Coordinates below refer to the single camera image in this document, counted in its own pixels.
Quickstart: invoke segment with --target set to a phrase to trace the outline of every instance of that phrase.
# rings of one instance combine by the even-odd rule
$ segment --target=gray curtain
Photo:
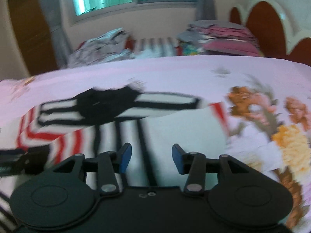
[[[196,20],[216,19],[214,0],[197,0]]]
[[[62,28],[59,0],[39,0],[43,15],[49,25],[57,66],[66,68],[72,49]]]

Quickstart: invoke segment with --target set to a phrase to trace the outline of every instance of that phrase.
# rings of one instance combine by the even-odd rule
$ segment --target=striped shirt
[[[103,91],[94,89],[72,99],[43,103],[21,118],[11,138],[15,138],[17,147],[24,150],[48,144],[50,154],[47,166],[76,153],[83,153],[86,158],[90,158],[101,152],[118,151],[124,143],[129,142],[133,148],[130,164],[126,174],[117,176],[121,188],[124,185],[182,185],[185,178],[178,174],[171,157],[174,143],[209,157],[217,157],[222,153],[225,135],[222,128],[224,113],[220,104],[207,107],[208,104],[200,98],[175,93],[135,92],[136,96],[133,97],[130,92],[121,94],[125,101],[123,106],[120,106],[120,97],[114,94],[103,96]],[[91,114],[100,112],[98,106],[104,111],[96,119]],[[15,120],[14,125],[8,127],[16,127],[17,123]],[[9,134],[2,127],[1,148],[5,148],[2,146],[5,139],[4,144],[10,144],[7,142]],[[86,183],[95,189],[96,174],[88,173]],[[13,186],[5,188],[7,197],[13,189]],[[0,218],[2,224],[10,226],[10,216],[6,214],[4,217],[5,220]],[[8,229],[1,225],[0,228],[4,232]]]

